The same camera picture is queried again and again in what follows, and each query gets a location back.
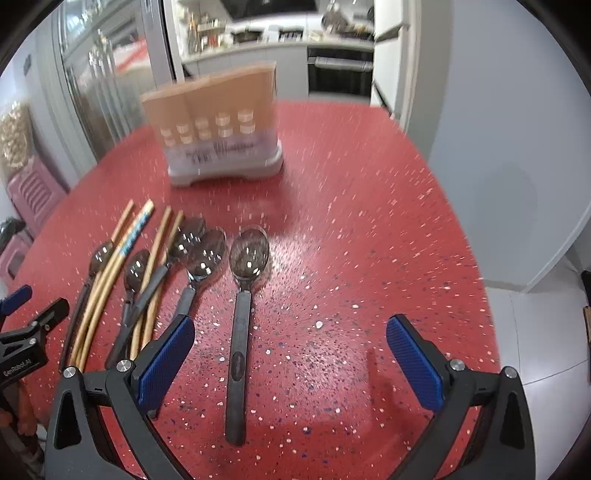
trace spoon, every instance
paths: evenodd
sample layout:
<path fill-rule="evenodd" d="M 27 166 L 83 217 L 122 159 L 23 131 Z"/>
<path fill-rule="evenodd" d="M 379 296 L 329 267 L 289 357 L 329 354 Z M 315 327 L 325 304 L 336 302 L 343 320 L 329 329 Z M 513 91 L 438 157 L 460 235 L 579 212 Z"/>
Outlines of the spoon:
<path fill-rule="evenodd" d="M 248 364 L 248 332 L 251 322 L 252 284 L 261 275 L 269 260 L 269 239 L 259 226 L 244 230 L 230 249 L 230 270 L 238 283 L 234 307 L 228 394 L 226 397 L 226 440 L 240 446 L 246 437 L 244 415 L 246 366 Z"/>
<path fill-rule="evenodd" d="M 90 265 L 88 267 L 88 278 L 82 284 L 82 288 L 78 293 L 76 305 L 74 306 L 74 311 L 72 312 L 72 316 L 70 317 L 70 324 L 68 325 L 68 330 L 66 332 L 64 346 L 61 349 L 60 362 L 58 364 L 58 370 L 60 373 L 62 373 L 64 368 L 66 367 L 68 354 L 72 346 L 74 331 L 76 330 L 78 321 L 80 320 L 80 314 L 84 310 L 84 305 L 86 305 L 86 302 L 88 301 L 88 294 L 90 292 L 90 289 L 92 288 L 92 284 L 95 282 L 96 275 L 99 272 L 101 272 L 109 262 L 112 253 L 113 242 L 111 240 L 107 240 L 106 242 L 99 245 L 99 247 L 95 250 L 95 252 L 92 254 L 92 257 L 90 258 Z"/>
<path fill-rule="evenodd" d="M 189 315 L 195 294 L 199 290 L 201 282 L 212 275 L 222 263 L 226 252 L 226 234 L 222 229 L 208 230 L 194 255 L 191 255 L 190 264 L 187 266 L 189 284 L 183 290 L 174 311 L 173 320 L 177 315 Z"/>
<path fill-rule="evenodd" d="M 140 250 L 133 257 L 131 257 L 125 267 L 125 273 L 123 277 L 123 284 L 125 286 L 125 301 L 123 303 L 123 311 L 121 313 L 121 328 L 119 329 L 117 338 L 115 339 L 113 347 L 111 347 L 111 351 L 109 352 L 107 360 L 105 361 L 105 369 L 114 367 L 117 365 L 117 362 L 119 360 L 123 360 L 125 356 L 125 350 L 127 348 L 128 342 L 124 342 L 122 338 L 126 338 L 127 340 L 129 339 L 128 332 L 126 331 L 129 328 L 129 314 L 134 303 L 135 294 L 136 292 L 139 292 L 142 286 L 142 280 L 144 278 L 144 273 L 149 257 L 150 252 L 148 250 Z"/>
<path fill-rule="evenodd" d="M 199 239 L 205 233 L 205 220 L 202 217 L 188 218 L 183 222 L 183 226 L 178 229 L 178 233 L 170 249 L 168 250 L 168 260 L 164 265 L 160 265 L 150 277 L 150 282 L 146 285 L 144 291 L 138 297 L 135 303 L 131 318 L 129 320 L 133 325 L 138 321 L 144 310 L 150 303 L 150 298 L 158 286 L 164 280 L 166 274 L 172 266 L 185 258 L 194 250 L 199 243 Z"/>

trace screw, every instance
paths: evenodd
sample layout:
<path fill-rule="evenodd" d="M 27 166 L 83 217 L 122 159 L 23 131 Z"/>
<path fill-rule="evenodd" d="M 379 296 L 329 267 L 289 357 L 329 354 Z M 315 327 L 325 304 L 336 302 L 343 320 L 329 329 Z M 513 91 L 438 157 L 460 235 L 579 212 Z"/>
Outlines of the screw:
<path fill-rule="evenodd" d="M 68 367 L 64 370 L 64 377 L 71 378 L 76 375 L 76 368 L 75 367 Z"/>
<path fill-rule="evenodd" d="M 450 360 L 449 366 L 452 368 L 452 370 L 455 370 L 456 372 L 462 372 L 466 369 L 466 364 L 461 360 L 458 360 L 457 358 Z"/>
<path fill-rule="evenodd" d="M 517 378 L 517 370 L 513 367 L 505 367 L 505 375 L 509 378 Z"/>
<path fill-rule="evenodd" d="M 117 370 L 119 372 L 127 372 L 131 368 L 131 361 L 129 360 L 122 360 L 117 364 Z"/>

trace white cabinet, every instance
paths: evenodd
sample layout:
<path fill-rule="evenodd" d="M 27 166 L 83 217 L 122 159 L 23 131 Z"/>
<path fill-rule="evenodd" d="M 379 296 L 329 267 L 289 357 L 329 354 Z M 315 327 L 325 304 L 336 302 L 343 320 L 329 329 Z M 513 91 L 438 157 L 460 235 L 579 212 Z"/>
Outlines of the white cabinet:
<path fill-rule="evenodd" d="M 228 55 L 216 55 L 197 61 L 187 62 L 185 68 L 195 77 L 199 75 L 209 75 L 221 70 L 227 70 L 232 67 Z"/>
<path fill-rule="evenodd" d="M 251 63 L 267 60 L 266 48 L 255 48 L 249 51 L 237 51 L 227 55 L 230 60 L 232 68 L 245 67 Z"/>
<path fill-rule="evenodd" d="M 267 60 L 277 62 L 277 98 L 308 98 L 308 48 L 305 45 L 270 47 Z"/>
<path fill-rule="evenodd" d="M 308 98 L 308 49 L 306 45 L 268 45 L 233 51 L 185 63 L 187 71 L 197 77 L 230 68 L 243 67 L 259 61 L 277 64 L 277 98 L 306 100 Z"/>

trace white floor tile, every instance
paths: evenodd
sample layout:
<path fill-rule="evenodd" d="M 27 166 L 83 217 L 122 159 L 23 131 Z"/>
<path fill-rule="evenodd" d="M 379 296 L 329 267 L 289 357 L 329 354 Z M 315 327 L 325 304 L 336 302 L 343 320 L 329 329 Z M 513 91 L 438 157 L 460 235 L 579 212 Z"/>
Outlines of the white floor tile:
<path fill-rule="evenodd" d="M 546 480 L 566 456 L 591 412 L 589 364 L 524 387 L 534 429 L 536 480 Z"/>
<path fill-rule="evenodd" d="M 521 372 L 517 326 L 513 315 L 511 292 L 487 287 L 486 295 L 491 307 L 492 323 L 495 325 L 496 344 L 501 356 L 501 366 L 510 365 Z"/>
<path fill-rule="evenodd" d="M 559 263 L 532 292 L 510 295 L 524 384 L 587 360 L 583 318 L 587 298 L 577 273 Z"/>

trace spoon handle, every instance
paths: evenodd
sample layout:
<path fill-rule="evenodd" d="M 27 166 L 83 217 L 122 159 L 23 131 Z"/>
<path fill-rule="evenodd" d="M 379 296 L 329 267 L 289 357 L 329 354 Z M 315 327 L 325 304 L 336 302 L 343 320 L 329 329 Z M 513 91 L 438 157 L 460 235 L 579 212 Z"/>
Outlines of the spoon handle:
<path fill-rule="evenodd" d="M 189 316 L 189 312 L 191 311 L 191 306 L 193 305 L 193 299 L 195 298 L 195 294 L 197 293 L 197 289 L 194 285 L 189 284 L 187 285 L 183 293 L 177 303 L 177 309 L 174 311 L 173 320 L 177 317 L 177 315 L 186 315 Z"/>
<path fill-rule="evenodd" d="M 72 312 L 72 315 L 70 316 L 70 324 L 68 325 L 68 330 L 66 332 L 66 338 L 64 339 L 64 346 L 61 349 L 60 362 L 57 367 L 59 373 L 62 373 L 66 367 L 68 354 L 70 352 L 70 347 L 72 346 L 74 332 L 76 331 L 76 328 L 78 327 L 78 320 L 79 320 L 80 314 L 82 312 L 82 308 L 84 307 L 84 305 L 86 304 L 86 301 L 88 300 L 88 294 L 90 293 L 90 289 L 92 288 L 92 284 L 94 281 L 95 281 L 94 277 L 89 277 L 82 285 L 82 288 L 80 289 L 80 293 L 78 294 L 78 299 L 76 300 L 76 305 L 74 306 L 74 311 Z"/>
<path fill-rule="evenodd" d="M 139 317 L 143 314 L 144 310 L 148 307 L 150 299 L 154 292 L 158 288 L 158 285 L 162 283 L 164 277 L 170 270 L 172 262 L 166 262 L 164 265 L 160 265 L 150 277 L 150 282 L 144 288 L 144 291 L 139 295 L 138 300 L 135 302 L 133 309 L 131 309 L 131 323 L 135 324 Z"/>
<path fill-rule="evenodd" d="M 105 360 L 105 370 L 113 368 L 117 365 L 119 360 L 127 358 L 127 347 L 129 343 L 129 337 L 134 331 L 135 322 L 131 322 L 131 312 L 133 308 L 133 300 L 130 298 L 125 299 L 123 302 L 123 310 L 121 311 L 121 327 L 117 338 L 113 342 L 113 346 L 107 355 Z"/>
<path fill-rule="evenodd" d="M 107 355 L 107 360 L 105 360 L 105 370 L 113 368 L 119 360 L 125 358 L 125 349 L 127 348 L 131 334 L 134 332 L 134 326 L 135 322 L 131 324 L 121 323 L 117 338 L 109 351 L 109 355 Z"/>
<path fill-rule="evenodd" d="M 251 292 L 241 291 L 236 295 L 226 397 L 226 441 L 236 446 L 243 445 L 246 438 L 244 406 L 251 304 Z"/>

